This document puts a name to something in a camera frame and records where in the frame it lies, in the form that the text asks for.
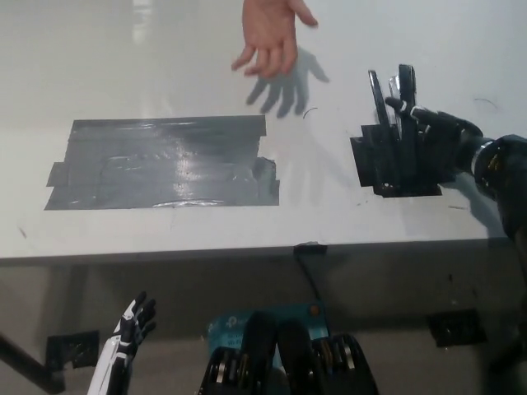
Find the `person's bare hand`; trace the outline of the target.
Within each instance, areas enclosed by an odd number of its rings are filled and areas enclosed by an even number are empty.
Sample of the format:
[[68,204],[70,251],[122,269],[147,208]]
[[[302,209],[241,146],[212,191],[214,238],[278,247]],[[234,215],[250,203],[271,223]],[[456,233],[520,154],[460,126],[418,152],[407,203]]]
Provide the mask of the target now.
[[245,46],[231,65],[247,77],[288,74],[298,57],[296,20],[315,28],[318,21],[301,0],[246,0],[242,7]]

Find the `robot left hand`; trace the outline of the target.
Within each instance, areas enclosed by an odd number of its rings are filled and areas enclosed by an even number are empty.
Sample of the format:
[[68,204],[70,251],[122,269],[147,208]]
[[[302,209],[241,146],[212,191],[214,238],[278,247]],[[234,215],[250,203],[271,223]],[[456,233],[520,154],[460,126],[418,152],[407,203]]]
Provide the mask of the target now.
[[127,367],[131,363],[147,334],[156,327],[155,316],[156,301],[148,299],[146,291],[142,291],[124,310],[105,344],[110,347],[112,365],[119,362]]

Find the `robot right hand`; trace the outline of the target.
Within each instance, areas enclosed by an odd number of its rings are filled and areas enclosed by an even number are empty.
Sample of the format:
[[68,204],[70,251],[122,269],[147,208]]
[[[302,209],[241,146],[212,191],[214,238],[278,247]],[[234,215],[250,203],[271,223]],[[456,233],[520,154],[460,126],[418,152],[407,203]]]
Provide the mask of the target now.
[[474,157],[490,140],[475,124],[441,111],[431,111],[388,97],[385,103],[404,121],[417,126],[418,164],[430,175],[447,180],[458,173],[472,175]]

